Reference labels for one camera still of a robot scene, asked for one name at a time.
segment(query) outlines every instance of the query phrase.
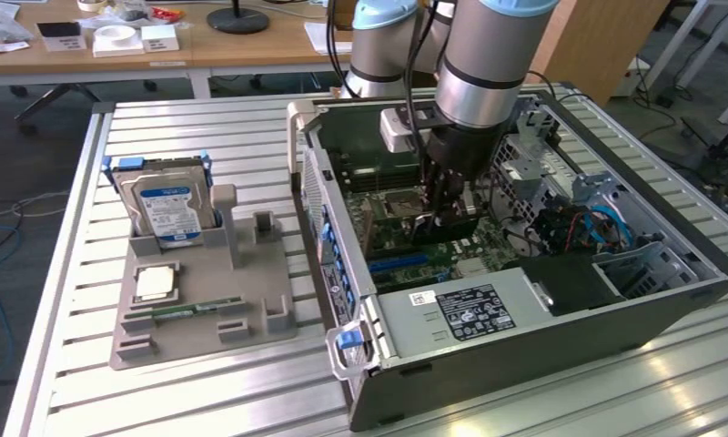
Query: green circuit board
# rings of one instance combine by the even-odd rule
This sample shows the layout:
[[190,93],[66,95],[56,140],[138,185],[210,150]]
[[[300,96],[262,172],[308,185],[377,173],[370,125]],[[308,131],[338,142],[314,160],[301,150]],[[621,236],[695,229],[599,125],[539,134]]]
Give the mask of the green circuit board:
[[426,261],[417,265],[372,273],[381,293],[491,273],[519,257],[491,218],[480,219],[468,239],[413,246],[410,221],[421,213],[416,188],[349,193],[345,204],[368,262],[425,254]]

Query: hard drive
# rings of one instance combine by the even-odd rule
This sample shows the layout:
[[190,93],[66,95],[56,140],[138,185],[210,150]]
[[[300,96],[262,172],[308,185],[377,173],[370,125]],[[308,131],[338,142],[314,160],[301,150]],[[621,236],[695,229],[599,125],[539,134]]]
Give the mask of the hard drive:
[[105,175],[124,201],[134,236],[156,236],[162,249],[201,243],[202,229],[218,223],[209,199],[206,154],[177,159],[121,158]]

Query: aluminum work table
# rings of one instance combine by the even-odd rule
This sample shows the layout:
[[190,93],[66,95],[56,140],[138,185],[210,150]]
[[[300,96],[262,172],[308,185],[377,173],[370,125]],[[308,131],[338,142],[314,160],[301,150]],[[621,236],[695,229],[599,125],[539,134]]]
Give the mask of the aluminum work table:
[[[557,87],[560,96],[568,92]],[[5,436],[350,435],[285,156],[286,104],[325,96],[124,103],[92,116]],[[727,216],[580,99],[564,100],[575,116],[728,254]],[[561,147],[584,170],[599,169],[581,144],[567,140]],[[300,333],[260,347],[112,371],[129,223],[101,158],[173,158],[202,149],[216,183],[237,186],[233,214],[272,209],[281,221]],[[356,436],[537,434],[728,436],[728,295],[637,350]]]

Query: blue hard drive label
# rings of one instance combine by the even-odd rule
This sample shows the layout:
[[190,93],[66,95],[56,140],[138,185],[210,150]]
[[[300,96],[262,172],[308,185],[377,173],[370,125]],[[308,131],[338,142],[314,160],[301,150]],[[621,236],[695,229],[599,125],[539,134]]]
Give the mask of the blue hard drive label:
[[515,328],[512,316],[491,284],[438,294],[437,304],[459,341]]
[[154,235],[164,247],[189,244],[202,228],[196,210],[189,207],[194,195],[188,187],[156,188],[141,191],[141,202]]

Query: black lamp base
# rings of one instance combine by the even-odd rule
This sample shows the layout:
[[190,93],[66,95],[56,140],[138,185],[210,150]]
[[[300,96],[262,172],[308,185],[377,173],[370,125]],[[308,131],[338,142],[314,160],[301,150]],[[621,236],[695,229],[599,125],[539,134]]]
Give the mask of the black lamp base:
[[234,9],[218,9],[208,14],[208,25],[226,34],[254,34],[269,26],[269,17],[253,9],[240,9],[240,16],[234,16]]

